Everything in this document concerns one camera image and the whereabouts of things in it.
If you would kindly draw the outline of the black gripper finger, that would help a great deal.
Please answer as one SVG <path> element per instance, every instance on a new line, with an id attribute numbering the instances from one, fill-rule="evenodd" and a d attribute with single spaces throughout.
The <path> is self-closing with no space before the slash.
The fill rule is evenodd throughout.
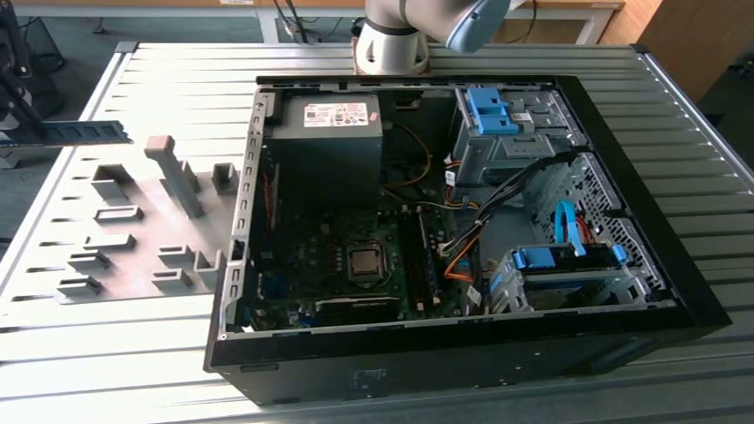
<path id="1" fill-rule="evenodd" d="M 29 104 L 30 95 L 21 86 L 2 82 L 2 143 L 43 144 L 43 121 Z"/>

